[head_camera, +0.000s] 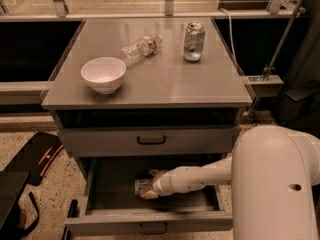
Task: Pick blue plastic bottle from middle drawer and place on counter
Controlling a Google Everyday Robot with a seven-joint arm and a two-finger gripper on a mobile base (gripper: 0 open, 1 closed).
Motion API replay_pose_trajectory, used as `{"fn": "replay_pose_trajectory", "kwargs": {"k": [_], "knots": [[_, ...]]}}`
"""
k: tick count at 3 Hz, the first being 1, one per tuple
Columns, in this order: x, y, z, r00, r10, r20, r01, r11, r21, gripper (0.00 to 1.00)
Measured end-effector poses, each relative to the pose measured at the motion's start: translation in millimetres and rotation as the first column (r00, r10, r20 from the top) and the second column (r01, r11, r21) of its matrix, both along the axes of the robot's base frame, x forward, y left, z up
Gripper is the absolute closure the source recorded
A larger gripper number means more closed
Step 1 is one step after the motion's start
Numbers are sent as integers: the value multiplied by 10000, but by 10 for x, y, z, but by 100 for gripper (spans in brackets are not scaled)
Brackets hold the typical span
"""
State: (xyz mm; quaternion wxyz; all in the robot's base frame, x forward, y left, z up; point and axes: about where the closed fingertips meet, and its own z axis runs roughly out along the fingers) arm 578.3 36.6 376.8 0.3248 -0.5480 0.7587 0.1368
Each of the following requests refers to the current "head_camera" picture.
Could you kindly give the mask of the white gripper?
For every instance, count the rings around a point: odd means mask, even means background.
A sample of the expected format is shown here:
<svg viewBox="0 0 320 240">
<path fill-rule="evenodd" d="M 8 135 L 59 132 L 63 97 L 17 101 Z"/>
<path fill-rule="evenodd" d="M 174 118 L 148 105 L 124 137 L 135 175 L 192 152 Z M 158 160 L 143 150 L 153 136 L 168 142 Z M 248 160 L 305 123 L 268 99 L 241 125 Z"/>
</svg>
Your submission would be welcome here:
<svg viewBox="0 0 320 240">
<path fill-rule="evenodd" d="M 181 186 L 179 185 L 179 176 L 177 170 L 158 170 L 151 169 L 149 174 L 153 176 L 152 188 L 141 194 L 140 197 L 146 200 L 156 199 L 159 196 L 169 196 L 175 193 L 180 193 Z"/>
</svg>

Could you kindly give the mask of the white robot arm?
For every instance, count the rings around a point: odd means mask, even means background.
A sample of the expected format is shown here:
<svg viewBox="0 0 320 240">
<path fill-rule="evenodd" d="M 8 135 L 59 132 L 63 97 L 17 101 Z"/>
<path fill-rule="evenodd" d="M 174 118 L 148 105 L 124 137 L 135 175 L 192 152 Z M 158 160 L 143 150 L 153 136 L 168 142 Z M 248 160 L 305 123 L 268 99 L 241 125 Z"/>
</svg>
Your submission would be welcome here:
<svg viewBox="0 0 320 240">
<path fill-rule="evenodd" d="M 320 140 L 310 134 L 254 127 L 228 158 L 151 175 L 135 182 L 144 199 L 229 183 L 234 240 L 318 240 L 312 187 L 320 184 Z"/>
</svg>

